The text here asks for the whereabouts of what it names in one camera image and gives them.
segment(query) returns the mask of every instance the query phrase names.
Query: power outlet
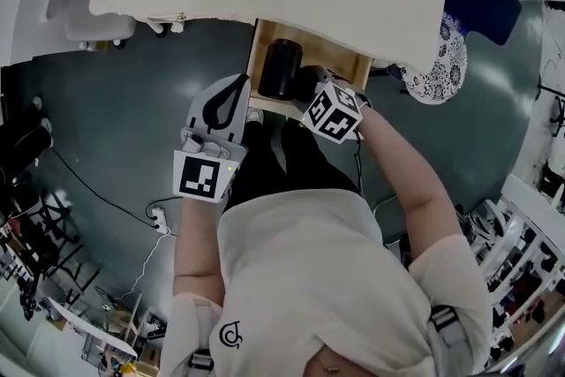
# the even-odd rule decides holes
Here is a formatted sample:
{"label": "power outlet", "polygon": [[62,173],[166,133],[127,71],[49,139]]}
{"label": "power outlet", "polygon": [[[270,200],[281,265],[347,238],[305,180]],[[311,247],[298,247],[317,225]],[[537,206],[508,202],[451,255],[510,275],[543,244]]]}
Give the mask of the power outlet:
{"label": "power outlet", "polygon": [[157,227],[157,232],[160,232],[161,234],[167,234],[169,232],[169,228],[167,227],[165,211],[160,207],[154,207],[153,209],[151,209],[151,214],[153,214],[153,217],[157,217],[154,220],[155,226]]}

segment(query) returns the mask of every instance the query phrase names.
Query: gray floor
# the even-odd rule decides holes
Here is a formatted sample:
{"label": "gray floor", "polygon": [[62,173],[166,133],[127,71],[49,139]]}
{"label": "gray floor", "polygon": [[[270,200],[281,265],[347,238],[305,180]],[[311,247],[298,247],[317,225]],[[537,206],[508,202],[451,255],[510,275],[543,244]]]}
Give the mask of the gray floor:
{"label": "gray floor", "polygon": [[[519,152],[536,94],[541,57],[540,9],[526,4],[500,48],[472,34],[465,84],[451,102],[428,107],[399,93],[389,78],[369,81],[380,111],[436,168],[453,201],[469,209],[496,197]],[[138,25],[125,49],[36,58],[20,66],[24,102],[41,94],[54,126],[55,148],[99,193],[143,216],[150,201],[171,195],[172,151],[180,145],[191,99],[214,80],[245,70],[252,27],[194,21],[183,34],[159,40]],[[320,145],[330,161],[356,178],[353,143]],[[369,204],[391,193],[366,149],[363,180]],[[96,199],[51,152],[34,177],[62,190],[94,259],[97,281],[115,295],[128,290],[159,237],[146,225]],[[178,226],[178,201],[166,205]],[[386,238],[403,231],[395,201],[377,218]],[[165,314],[170,301],[174,239],[165,238],[138,289],[145,305]]]}

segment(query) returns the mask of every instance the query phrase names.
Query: wooden box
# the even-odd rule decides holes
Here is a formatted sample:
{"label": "wooden box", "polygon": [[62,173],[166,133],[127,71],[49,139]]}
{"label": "wooden box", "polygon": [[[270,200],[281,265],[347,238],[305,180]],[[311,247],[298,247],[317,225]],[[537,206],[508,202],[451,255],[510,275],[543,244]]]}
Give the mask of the wooden box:
{"label": "wooden box", "polygon": [[301,66],[310,64],[324,66],[347,79],[351,84],[365,88],[373,61],[370,57],[358,54],[317,35],[309,34],[304,30],[258,19],[249,64],[247,65],[247,74],[252,82],[250,107],[268,110],[295,119],[300,119],[302,116],[300,110],[292,102],[266,98],[257,91],[267,48],[271,42],[278,38],[292,40],[302,46],[304,55],[302,56]]}

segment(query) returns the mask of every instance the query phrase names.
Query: black container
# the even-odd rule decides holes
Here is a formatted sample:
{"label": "black container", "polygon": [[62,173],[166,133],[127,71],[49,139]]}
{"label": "black container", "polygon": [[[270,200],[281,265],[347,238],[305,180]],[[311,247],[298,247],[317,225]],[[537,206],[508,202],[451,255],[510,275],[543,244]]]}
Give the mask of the black container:
{"label": "black container", "polygon": [[259,94],[282,101],[292,100],[292,80],[297,75],[301,62],[300,44],[291,40],[274,40],[267,49]]}

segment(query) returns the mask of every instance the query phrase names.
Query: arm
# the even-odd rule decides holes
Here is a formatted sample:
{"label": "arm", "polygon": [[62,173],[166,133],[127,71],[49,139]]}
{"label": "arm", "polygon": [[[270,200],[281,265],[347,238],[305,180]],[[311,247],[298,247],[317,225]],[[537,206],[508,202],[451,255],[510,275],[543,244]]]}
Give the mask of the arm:
{"label": "arm", "polygon": [[173,295],[190,293],[223,306],[225,288],[215,225],[215,204],[184,199],[175,249]]}
{"label": "arm", "polygon": [[448,193],[432,167],[379,113],[362,108],[359,131],[395,189],[414,259],[443,238],[462,234]]}

